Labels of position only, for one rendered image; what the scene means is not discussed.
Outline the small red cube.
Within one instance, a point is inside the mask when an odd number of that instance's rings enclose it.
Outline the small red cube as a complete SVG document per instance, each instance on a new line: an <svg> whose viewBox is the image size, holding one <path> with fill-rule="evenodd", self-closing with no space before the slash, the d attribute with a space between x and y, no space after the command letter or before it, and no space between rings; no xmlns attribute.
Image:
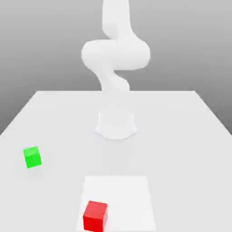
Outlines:
<svg viewBox="0 0 232 232"><path fill-rule="evenodd" d="M84 230L104 232L108 218L108 204L89 201L83 213Z"/></svg>

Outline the small green cube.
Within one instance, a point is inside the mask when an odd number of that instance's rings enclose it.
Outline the small green cube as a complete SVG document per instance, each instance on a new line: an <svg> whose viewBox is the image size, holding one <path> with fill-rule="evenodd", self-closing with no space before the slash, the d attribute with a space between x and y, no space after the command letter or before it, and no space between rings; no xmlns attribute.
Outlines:
<svg viewBox="0 0 232 232"><path fill-rule="evenodd" d="M32 168L42 164L40 152L37 146L24 149L23 154L27 168Z"/></svg>

